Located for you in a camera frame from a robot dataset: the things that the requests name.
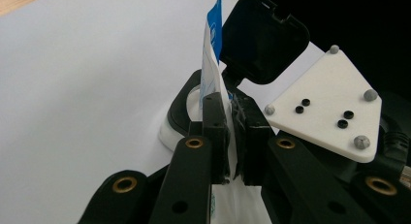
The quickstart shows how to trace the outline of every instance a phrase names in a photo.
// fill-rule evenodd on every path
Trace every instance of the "brass insert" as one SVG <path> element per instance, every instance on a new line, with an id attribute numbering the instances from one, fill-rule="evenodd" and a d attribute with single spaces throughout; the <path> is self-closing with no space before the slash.
<path id="1" fill-rule="evenodd" d="M 130 192 L 137 186 L 137 180 L 132 176 L 121 177 L 112 185 L 112 191 L 116 193 Z"/>
<path id="2" fill-rule="evenodd" d="M 201 139 L 189 139 L 185 142 L 185 145 L 190 148 L 199 148 L 203 146 L 203 141 Z"/>
<path id="3" fill-rule="evenodd" d="M 277 145 L 283 148 L 294 148 L 296 147 L 296 144 L 288 139 L 278 139 L 277 140 Z"/>
<path id="4" fill-rule="evenodd" d="M 396 187 L 383 178 L 377 176 L 368 176 L 365 178 L 365 183 L 366 185 L 368 185 L 368 187 L 378 193 L 387 196 L 393 196 L 396 194 Z"/>

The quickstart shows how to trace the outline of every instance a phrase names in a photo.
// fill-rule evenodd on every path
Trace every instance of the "white backdrop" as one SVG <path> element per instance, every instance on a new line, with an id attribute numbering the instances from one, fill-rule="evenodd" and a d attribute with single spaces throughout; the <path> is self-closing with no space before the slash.
<path id="1" fill-rule="evenodd" d="M 0 16 L 0 223 L 76 223 L 108 176 L 170 162 L 158 130 L 201 68 L 215 1 L 37 0 Z M 239 88 L 263 109 L 322 53 L 310 44 L 279 80 Z"/>

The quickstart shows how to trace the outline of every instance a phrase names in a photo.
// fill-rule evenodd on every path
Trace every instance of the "black screw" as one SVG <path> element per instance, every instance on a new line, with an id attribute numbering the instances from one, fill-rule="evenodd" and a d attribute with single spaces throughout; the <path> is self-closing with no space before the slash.
<path id="1" fill-rule="evenodd" d="M 354 113 L 351 111 L 346 111 L 344 112 L 344 118 L 346 119 L 352 119 L 354 117 Z"/>
<path id="2" fill-rule="evenodd" d="M 296 107 L 296 113 L 303 113 L 304 112 L 304 107 L 303 106 L 297 106 Z"/>
<path id="3" fill-rule="evenodd" d="M 337 123 L 338 127 L 341 129 L 345 129 L 348 126 L 348 122 L 346 120 L 340 119 Z"/>
<path id="4" fill-rule="evenodd" d="M 301 104 L 303 105 L 303 106 L 309 106 L 309 104 L 310 104 L 310 101 L 308 100 L 308 99 L 303 99 L 302 101 L 301 101 Z"/>

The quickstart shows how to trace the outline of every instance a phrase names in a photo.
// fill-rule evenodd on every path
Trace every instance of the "blue label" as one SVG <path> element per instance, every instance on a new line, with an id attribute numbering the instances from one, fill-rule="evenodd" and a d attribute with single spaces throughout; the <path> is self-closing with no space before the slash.
<path id="1" fill-rule="evenodd" d="M 217 0 L 214 7 L 208 12 L 206 20 L 209 26 L 212 49 L 214 50 L 217 63 L 219 63 L 220 52 L 223 46 L 221 0 Z"/>

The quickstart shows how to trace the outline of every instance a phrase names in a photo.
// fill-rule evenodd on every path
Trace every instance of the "triangular white plate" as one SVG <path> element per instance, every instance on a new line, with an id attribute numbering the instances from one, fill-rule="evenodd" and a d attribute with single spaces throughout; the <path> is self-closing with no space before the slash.
<path id="1" fill-rule="evenodd" d="M 354 161 L 367 163 L 376 153 L 382 104 L 379 96 L 374 100 L 365 99 L 364 94 L 369 89 L 372 87 L 363 75 L 345 53 L 336 48 L 327 51 L 269 104 L 275 112 L 266 114 L 266 118 L 275 128 Z M 303 99 L 309 99 L 310 105 L 304 107 L 303 113 L 296 113 Z M 346 111 L 353 112 L 354 117 L 344 118 Z M 348 122 L 346 128 L 337 126 L 340 119 Z M 357 148 L 354 144 L 357 136 L 366 136 L 369 147 Z"/>

